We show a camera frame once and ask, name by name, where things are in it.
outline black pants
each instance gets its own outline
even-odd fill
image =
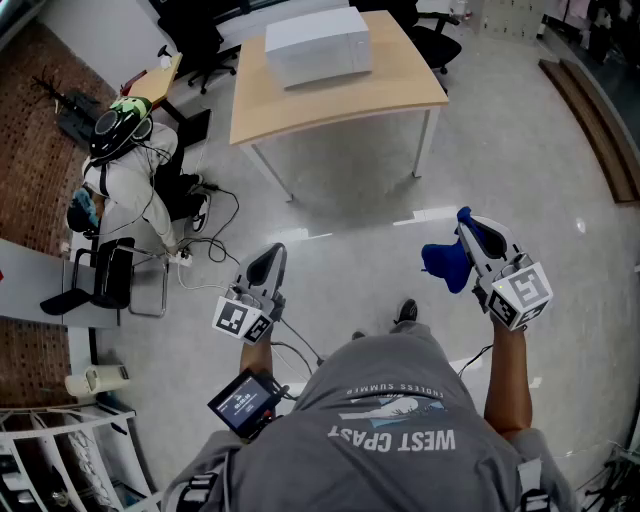
[[[189,189],[198,182],[193,174],[180,174],[184,148],[178,143],[171,161],[156,169],[154,188],[169,211],[171,220],[193,217],[198,214],[205,199],[202,194],[189,194]]]

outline table leg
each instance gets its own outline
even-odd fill
[[[191,146],[191,144],[200,142],[207,137],[209,118],[211,117],[210,109],[203,110],[186,118],[166,99],[160,102],[160,106],[167,114],[178,121],[178,137],[180,137],[180,142],[183,147]]]
[[[424,120],[422,121],[420,140],[418,141],[418,153],[416,154],[416,161],[413,165],[413,176],[415,178],[422,176],[422,170],[424,169],[427,155],[431,148],[433,133],[436,131],[436,122],[438,121],[439,113],[440,107],[433,107],[424,111]]]
[[[253,164],[258,168],[258,170],[262,173],[262,175],[267,178],[273,185],[276,186],[278,191],[280,191],[284,196],[286,201],[291,201],[293,196],[291,192],[289,192],[280,177],[276,174],[276,171],[273,170],[271,164],[267,162],[267,159],[264,157],[262,152],[258,149],[255,144],[242,144],[240,146],[245,154],[251,159]]]

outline white shelf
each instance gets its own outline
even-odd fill
[[[31,495],[33,496],[33,499],[36,501],[36,503],[40,507],[40,510],[42,510],[42,512],[48,512],[47,507],[44,506],[44,502],[36,492],[36,488],[33,486],[33,483],[31,482],[31,478],[29,478],[29,473],[27,473],[27,470],[24,467],[24,464],[22,463],[22,459],[20,458],[20,454],[18,453],[18,448],[16,447],[16,444],[11,440],[7,444],[9,445],[9,449],[11,450],[11,455],[13,455],[13,458],[16,460],[16,464],[18,465],[18,471],[20,471],[20,474],[22,475],[22,477],[25,479],[25,482],[29,486],[28,491],[31,493]]]
[[[56,442],[56,436],[69,436],[73,433],[82,433],[86,438],[84,439],[86,443],[82,443],[86,451],[86,457],[89,459],[93,474],[96,478],[99,478],[101,487],[106,490],[107,498],[115,510],[118,512],[143,512],[145,510],[159,512],[158,502],[162,499],[162,493],[151,493],[140,466],[127,423],[129,418],[135,416],[135,412],[123,412],[110,407],[106,409],[112,411],[112,414],[91,404],[55,409],[12,411],[16,414],[29,414],[33,429],[7,432],[3,428],[3,431],[0,432],[0,444],[8,448],[16,459],[20,472],[27,477],[29,491],[33,494],[42,512],[47,512],[47,509],[28,478],[28,473],[26,473],[24,464],[16,449],[15,440],[37,441],[47,464],[53,466],[60,473],[73,507],[78,512],[87,512],[65,467],[64,459]],[[55,427],[43,425],[43,423],[46,423],[47,418],[55,413],[59,414],[58,418],[62,418],[65,425]],[[125,486],[136,491],[136,493],[145,496],[145,498],[129,507],[125,507],[116,493],[113,480],[122,482]],[[8,512],[11,512],[4,498],[0,500],[0,503],[5,505]]]
[[[33,416],[31,417],[31,424],[35,430],[45,430]],[[37,440],[47,464],[56,468],[58,473],[60,473],[64,486],[67,488],[67,494],[69,495],[69,501],[71,504],[78,512],[87,512],[87,509],[85,508],[84,503],[82,503],[82,500],[71,481],[71,477],[67,472],[67,468],[64,465],[64,461],[62,460],[62,455],[60,455],[60,450],[58,450],[55,438],[52,435],[44,435],[43,437],[38,437]]]

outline black chair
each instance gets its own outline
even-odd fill
[[[74,260],[71,289],[40,303],[42,311],[48,315],[60,316],[90,302],[94,306],[105,309],[124,309],[134,315],[160,318],[167,309],[167,278],[169,261],[165,255],[156,255],[134,247],[131,237],[118,238],[105,242],[97,251],[78,249]],[[80,258],[85,254],[97,256],[93,295],[78,288],[78,270]],[[133,255],[142,254],[161,261],[164,267],[162,282],[162,311],[160,313],[141,313],[131,309],[131,288],[135,266]]]
[[[218,53],[224,39],[209,10],[200,2],[187,5],[172,3],[172,7],[167,7],[161,14],[158,26],[169,34],[176,49],[182,53],[180,67],[196,70],[189,79],[189,86],[193,86],[196,78],[202,77],[200,93],[205,94],[207,82],[214,71],[228,70],[232,75],[236,74],[232,66],[226,66],[222,62],[229,57],[237,58],[237,54]]]
[[[460,22],[439,12],[418,13],[417,0],[350,0],[349,5],[359,11],[389,11],[398,25],[407,33],[430,68],[439,69],[443,75],[447,74],[446,65],[462,51],[457,41],[442,33],[445,23],[458,25]],[[415,26],[419,18],[437,19],[435,30],[427,27]]]

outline person in white clothing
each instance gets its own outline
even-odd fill
[[[106,198],[130,210],[133,220],[147,220],[167,251],[176,254],[178,240],[171,222],[192,217],[201,232],[209,196],[194,193],[202,176],[182,174],[184,149],[171,128],[153,123],[145,98],[117,100],[96,123],[91,155],[82,165],[84,183],[74,192],[67,223],[91,238],[99,232]]]

